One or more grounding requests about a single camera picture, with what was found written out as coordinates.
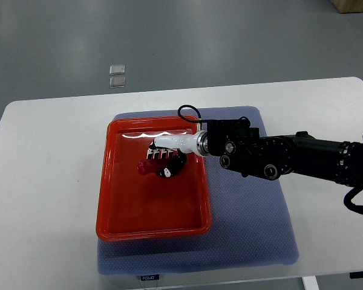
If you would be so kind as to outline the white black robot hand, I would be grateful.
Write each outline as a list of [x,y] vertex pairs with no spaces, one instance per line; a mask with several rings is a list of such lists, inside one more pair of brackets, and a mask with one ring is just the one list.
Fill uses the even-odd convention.
[[179,174],[187,162],[186,154],[194,153],[206,157],[205,130],[199,130],[195,134],[161,135],[155,137],[153,143],[154,145],[150,144],[148,147],[146,159],[171,159],[168,165],[156,172],[156,175],[162,178],[172,178]]

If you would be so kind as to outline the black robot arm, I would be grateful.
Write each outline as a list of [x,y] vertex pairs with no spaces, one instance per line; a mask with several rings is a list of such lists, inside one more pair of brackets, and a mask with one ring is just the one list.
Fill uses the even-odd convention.
[[274,181],[296,173],[346,185],[351,189],[344,197],[344,205],[363,215],[363,141],[319,140],[306,131],[262,137],[245,116],[205,120],[199,115],[193,120],[181,111],[177,113],[182,120],[206,128],[195,134],[156,137],[148,147],[146,159],[137,165],[140,174],[172,178],[181,171],[191,153],[200,157],[217,156],[222,168],[242,177]]

